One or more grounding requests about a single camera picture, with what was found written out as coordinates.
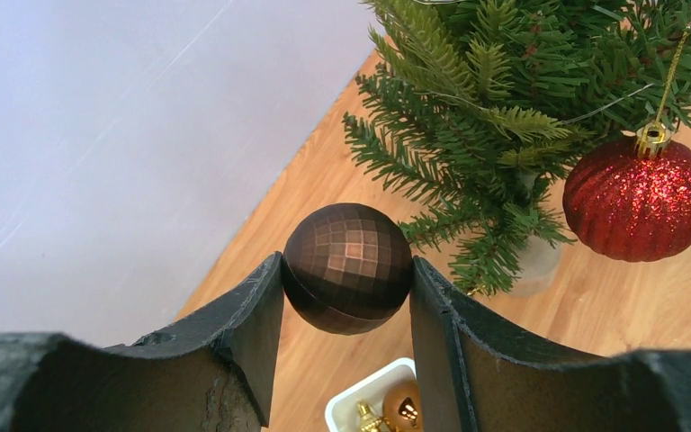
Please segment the red glitter ball ornament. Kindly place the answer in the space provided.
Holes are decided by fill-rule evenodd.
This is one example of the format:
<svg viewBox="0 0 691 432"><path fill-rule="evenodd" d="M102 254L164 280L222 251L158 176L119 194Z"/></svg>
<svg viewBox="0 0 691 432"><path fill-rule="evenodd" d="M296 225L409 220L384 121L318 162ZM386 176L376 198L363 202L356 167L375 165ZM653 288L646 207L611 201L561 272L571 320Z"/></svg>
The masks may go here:
<svg viewBox="0 0 691 432"><path fill-rule="evenodd" d="M653 262L691 246L691 149L663 121L685 43L671 59L655 116L634 136L587 153L565 182L566 222L600 255Z"/></svg>

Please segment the dark brown ball ornament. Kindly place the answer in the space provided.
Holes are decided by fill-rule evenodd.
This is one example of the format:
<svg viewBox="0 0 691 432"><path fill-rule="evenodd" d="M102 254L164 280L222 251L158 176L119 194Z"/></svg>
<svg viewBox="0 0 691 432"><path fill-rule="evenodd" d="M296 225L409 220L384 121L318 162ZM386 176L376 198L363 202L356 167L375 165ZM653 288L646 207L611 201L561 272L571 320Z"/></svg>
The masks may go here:
<svg viewBox="0 0 691 432"><path fill-rule="evenodd" d="M283 250L288 301L327 333L351 336L380 327L407 299L413 277L413 256L401 229L360 203L314 211Z"/></svg>

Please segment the small green christmas tree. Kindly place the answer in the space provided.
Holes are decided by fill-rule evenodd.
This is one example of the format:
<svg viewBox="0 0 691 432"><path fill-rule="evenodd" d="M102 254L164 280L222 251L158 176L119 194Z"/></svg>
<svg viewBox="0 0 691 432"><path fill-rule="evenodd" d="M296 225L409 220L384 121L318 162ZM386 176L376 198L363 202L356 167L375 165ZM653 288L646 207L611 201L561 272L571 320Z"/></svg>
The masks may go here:
<svg viewBox="0 0 691 432"><path fill-rule="evenodd" d="M416 248L455 245L465 293L510 290L526 241L568 241L546 207L591 149L659 108L691 125L691 1L372 1L380 62L343 119L354 162L421 203Z"/></svg>

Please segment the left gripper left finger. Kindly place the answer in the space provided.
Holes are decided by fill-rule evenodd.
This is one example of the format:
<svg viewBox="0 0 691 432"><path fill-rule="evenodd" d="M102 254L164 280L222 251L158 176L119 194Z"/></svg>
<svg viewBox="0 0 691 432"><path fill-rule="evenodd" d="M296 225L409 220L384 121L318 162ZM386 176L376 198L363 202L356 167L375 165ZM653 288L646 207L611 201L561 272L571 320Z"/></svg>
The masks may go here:
<svg viewBox="0 0 691 432"><path fill-rule="evenodd" d="M269 424L282 256L126 346L0 333L0 431L258 431Z"/></svg>

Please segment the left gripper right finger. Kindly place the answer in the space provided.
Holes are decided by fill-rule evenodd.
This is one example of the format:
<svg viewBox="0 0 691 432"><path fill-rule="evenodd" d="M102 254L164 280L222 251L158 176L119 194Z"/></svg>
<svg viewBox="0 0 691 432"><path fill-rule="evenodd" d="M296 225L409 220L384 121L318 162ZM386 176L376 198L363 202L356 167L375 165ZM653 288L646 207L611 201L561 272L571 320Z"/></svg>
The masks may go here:
<svg viewBox="0 0 691 432"><path fill-rule="evenodd" d="M410 321L427 431L691 431L691 350L602 357L538 336L414 261Z"/></svg>

